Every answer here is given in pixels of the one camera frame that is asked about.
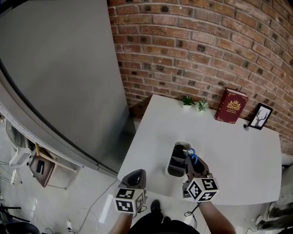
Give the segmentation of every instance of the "white floor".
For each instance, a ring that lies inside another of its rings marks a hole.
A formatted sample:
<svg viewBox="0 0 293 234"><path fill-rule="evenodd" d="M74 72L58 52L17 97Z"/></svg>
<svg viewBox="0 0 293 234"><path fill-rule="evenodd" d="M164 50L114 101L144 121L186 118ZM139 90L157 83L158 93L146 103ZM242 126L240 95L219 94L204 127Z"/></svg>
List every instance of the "white floor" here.
<svg viewBox="0 0 293 234"><path fill-rule="evenodd" d="M3 125L0 124L0 160L9 162L11 158L10 142L5 134ZM1 176L11 178L8 174L13 170L9 166L0 165ZM37 226L40 232L45 233L46 228L52 231L66 234L66 219L70 219L73 230L77 233L79 225L83 222L87 210L95 200L111 185L115 178L107 177L96 171L82 168L77 174L57 167L51 176L49 184L55 186L67 186L68 189L62 190L47 186L42 188L37 181L32 178L28 166L17 170L17 178L22 184L11 185L1 181L1 194L4 197L6 206L20 206L21 211L11 213L21 218L28 219ZM115 211L111 197L114 195L115 188L119 183L115 182L110 189L92 207L81 234L107 234L115 223L119 213ZM171 219L181 220L190 225L194 225L192 217L185 217L186 211L191 211L195 204L193 202L178 201L172 198L159 196L150 192L146 194L147 210L138 214L134 218L135 223L140 217L150 212L150 204L154 199L159 199L164 215ZM217 208L235 226L237 234L252 234L247 228L254 230L255 219L259 214L263 214L268 209L268 204L251 206L217 206ZM198 222L197 230L201 234L209 234L203 216L196 210L195 217ZM280 231L258 231L259 234L276 234Z"/></svg>

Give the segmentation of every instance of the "hardcover book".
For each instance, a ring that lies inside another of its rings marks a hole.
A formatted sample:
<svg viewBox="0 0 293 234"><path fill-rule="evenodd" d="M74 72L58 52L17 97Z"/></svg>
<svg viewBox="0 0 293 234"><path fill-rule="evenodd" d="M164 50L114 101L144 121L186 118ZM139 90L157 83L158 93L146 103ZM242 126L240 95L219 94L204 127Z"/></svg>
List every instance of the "hardcover book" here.
<svg viewBox="0 0 293 234"><path fill-rule="evenodd" d="M233 124L236 123L247 100L248 97L245 93L226 89L215 114L215 119Z"/></svg>

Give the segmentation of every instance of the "picture frame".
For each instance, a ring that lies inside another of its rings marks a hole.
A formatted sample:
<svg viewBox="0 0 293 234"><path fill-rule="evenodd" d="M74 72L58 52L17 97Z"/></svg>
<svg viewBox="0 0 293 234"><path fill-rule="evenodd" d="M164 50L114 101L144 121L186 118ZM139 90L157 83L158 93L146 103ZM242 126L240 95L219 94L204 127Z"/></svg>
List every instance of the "picture frame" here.
<svg viewBox="0 0 293 234"><path fill-rule="evenodd" d="M272 108L262 103L259 103L248 126L261 130L266 124L266 121L268 120L272 112Z"/></svg>

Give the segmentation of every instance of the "succulent plant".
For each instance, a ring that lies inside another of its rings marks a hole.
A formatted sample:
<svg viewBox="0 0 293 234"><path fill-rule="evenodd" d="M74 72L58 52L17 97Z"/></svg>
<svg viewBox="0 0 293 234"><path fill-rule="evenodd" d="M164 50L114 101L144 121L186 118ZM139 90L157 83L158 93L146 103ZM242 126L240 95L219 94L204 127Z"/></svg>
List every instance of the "succulent plant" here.
<svg viewBox="0 0 293 234"><path fill-rule="evenodd" d="M182 98L183 105L185 106L191 106L193 104L193 100L189 96L185 96Z"/></svg>
<svg viewBox="0 0 293 234"><path fill-rule="evenodd" d="M209 108L207 101L196 101L195 103L198 112L206 111Z"/></svg>

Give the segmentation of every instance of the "blue object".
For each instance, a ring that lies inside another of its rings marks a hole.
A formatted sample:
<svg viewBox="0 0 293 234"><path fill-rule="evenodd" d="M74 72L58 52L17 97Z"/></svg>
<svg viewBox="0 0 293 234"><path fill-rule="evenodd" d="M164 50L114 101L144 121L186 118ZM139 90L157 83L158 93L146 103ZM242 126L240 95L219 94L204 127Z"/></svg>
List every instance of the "blue object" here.
<svg viewBox="0 0 293 234"><path fill-rule="evenodd" d="M195 154L195 150L193 148L190 148L186 151L186 157L189 155L188 151L192 150L192 154L190 154L191 158L194 159L195 158L195 162L194 162L194 165L197 163L198 161L198 157L197 155Z"/></svg>

